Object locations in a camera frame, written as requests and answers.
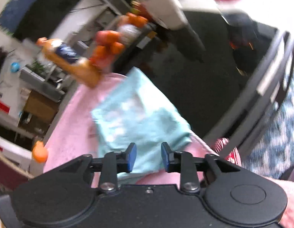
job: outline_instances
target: pink table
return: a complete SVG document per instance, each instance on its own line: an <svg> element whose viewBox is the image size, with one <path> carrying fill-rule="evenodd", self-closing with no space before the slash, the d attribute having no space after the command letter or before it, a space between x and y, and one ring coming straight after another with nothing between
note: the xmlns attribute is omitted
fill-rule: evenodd
<svg viewBox="0 0 294 228"><path fill-rule="evenodd" d="M65 108L55 130L46 144L49 151L44 172L64 164L80 155L92 154L97 157L98 142L96 128L92 121L90 111L102 102L110 91L120 83L125 76L110 73L104 76L99 85L90 89L80 85ZM192 133L192 143L185 150L194 157L204 157L205 154L215 154L208 145ZM99 175L93 179L93 187L97 186ZM282 217L284 227L294 228L294 183L289 181L273 180L283 187L288 195L288 206ZM138 184L179 184L179 173L166 173L161 170L145 176Z"/></svg>

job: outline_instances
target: green plant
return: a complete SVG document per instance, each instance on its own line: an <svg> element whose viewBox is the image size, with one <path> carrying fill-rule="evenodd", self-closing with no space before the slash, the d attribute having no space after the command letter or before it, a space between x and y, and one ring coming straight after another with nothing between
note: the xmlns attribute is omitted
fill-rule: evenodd
<svg viewBox="0 0 294 228"><path fill-rule="evenodd" d="M31 65L31 70L34 73L41 75L45 71L45 68L40 62L37 61L37 59L35 59L35 61Z"/></svg>

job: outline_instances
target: light blue cloth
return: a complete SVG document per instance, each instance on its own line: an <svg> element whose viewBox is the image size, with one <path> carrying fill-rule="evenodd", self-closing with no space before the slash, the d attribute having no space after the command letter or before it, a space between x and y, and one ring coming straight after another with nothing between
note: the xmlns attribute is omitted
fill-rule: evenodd
<svg viewBox="0 0 294 228"><path fill-rule="evenodd" d="M182 150L190 140L190 126L177 109L137 68L92 110L99 138L98 157L124 151L131 142L137 157L131 173L119 173L119 184L133 184L163 169L161 143Z"/></svg>

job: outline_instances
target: blue ball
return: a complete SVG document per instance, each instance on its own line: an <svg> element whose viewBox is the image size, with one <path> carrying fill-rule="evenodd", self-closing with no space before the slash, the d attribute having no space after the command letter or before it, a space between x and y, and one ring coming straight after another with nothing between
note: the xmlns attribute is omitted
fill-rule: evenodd
<svg viewBox="0 0 294 228"><path fill-rule="evenodd" d="M19 63L12 63L11 64L11 66L10 66L10 71L12 72L12 73L16 73L16 72L18 72L19 71L19 69L20 69L20 64Z"/></svg>

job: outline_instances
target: red and white striped cloth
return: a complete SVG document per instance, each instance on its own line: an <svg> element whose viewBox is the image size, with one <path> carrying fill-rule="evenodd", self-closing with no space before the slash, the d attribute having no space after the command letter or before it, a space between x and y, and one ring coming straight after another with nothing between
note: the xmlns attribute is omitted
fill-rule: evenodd
<svg viewBox="0 0 294 228"><path fill-rule="evenodd" d="M227 138L217 139L215 144L212 145L210 148L213 149L218 154L223 149L223 147L227 145L228 142L229 140ZM241 157L237 148L234 148L233 151L225 159L229 162L232 162L233 164L242 166Z"/></svg>

